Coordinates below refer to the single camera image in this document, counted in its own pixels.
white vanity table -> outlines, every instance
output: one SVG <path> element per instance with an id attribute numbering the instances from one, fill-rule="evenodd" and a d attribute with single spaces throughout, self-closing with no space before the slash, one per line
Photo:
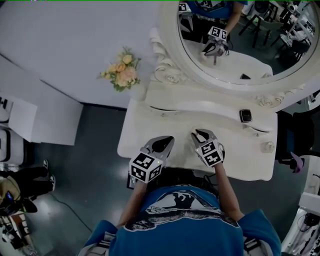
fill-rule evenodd
<path id="1" fill-rule="evenodd" d="M 158 56 L 157 66 L 146 97 L 131 99 L 129 103 L 118 154 L 131 158 L 151 138 L 173 136 L 175 143 L 166 166 L 214 172 L 197 157 L 190 136 L 194 129 L 208 129 L 225 148 L 223 165 L 229 177 L 245 181 L 270 180 L 276 150 L 263 152 L 262 144 L 277 145 L 278 120 L 274 109 L 284 98 L 303 90 L 306 80 L 319 72 L 319 45 L 313 43 L 304 58 L 276 75 L 271 66 L 250 56 L 246 59 L 254 59 L 249 62 L 256 63 L 255 70 L 258 70 L 252 73 L 251 79 L 240 79 L 242 70 L 248 69 L 248 61 L 243 62 L 241 58 L 237 60 L 239 74 L 234 74 L 236 60 L 230 56 L 219 57 L 222 59 L 217 63 L 225 60 L 224 63 L 232 63 L 232 67 L 226 65 L 224 72 L 218 69 L 219 65 L 208 70 L 197 58 L 198 51 L 190 47 L 193 42 L 182 38 L 178 5 L 179 2 L 160 5 L 158 28 L 150 32 L 153 51 Z M 319 17 L 319 7 L 314 3 L 312 6 Z M 318 29 L 314 38 L 315 42 L 319 41 Z M 240 121 L 239 111 L 243 109 L 251 111 L 249 127 Z"/>

white cabinet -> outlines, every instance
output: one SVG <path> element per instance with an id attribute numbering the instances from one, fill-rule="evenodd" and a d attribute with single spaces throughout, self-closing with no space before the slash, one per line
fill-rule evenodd
<path id="1" fill-rule="evenodd" d="M 8 126 L 25 140 L 74 145 L 83 105 L 2 56 L 0 95 L 13 101 Z"/>

mirror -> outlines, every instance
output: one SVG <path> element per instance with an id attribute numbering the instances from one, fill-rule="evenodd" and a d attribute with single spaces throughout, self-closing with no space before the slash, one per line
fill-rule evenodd
<path id="1" fill-rule="evenodd" d="M 319 29 L 314 7 L 311 1 L 180 1 L 179 34 L 190 59 L 213 78 L 259 80 L 294 66 L 293 73 L 308 60 Z"/>

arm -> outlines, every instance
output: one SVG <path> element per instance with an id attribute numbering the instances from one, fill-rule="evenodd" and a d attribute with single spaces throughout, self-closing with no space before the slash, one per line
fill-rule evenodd
<path id="1" fill-rule="evenodd" d="M 244 7 L 243 3 L 239 3 L 239 2 L 233 3 L 232 14 L 231 14 L 226 26 L 225 26 L 225 29 L 224 29 L 224 30 L 226 30 L 228 35 L 231 32 L 231 30 L 234 29 L 235 25 L 237 25 L 237 23 L 240 19 L 241 11 L 242 11 L 243 7 Z"/>
<path id="2" fill-rule="evenodd" d="M 227 215 L 237 222 L 244 216 L 244 214 L 240 211 L 236 194 L 231 187 L 225 168 L 221 162 L 216 164 L 214 168 L 216 180 L 218 182 L 221 208 Z"/>
<path id="3" fill-rule="evenodd" d="M 145 194 L 147 192 L 147 185 L 141 181 L 137 181 L 134 186 L 134 190 L 130 196 L 128 203 L 120 217 L 119 223 L 116 226 L 120 228 L 124 226 L 129 220 L 136 216 L 140 210 L 141 204 L 144 200 Z"/>

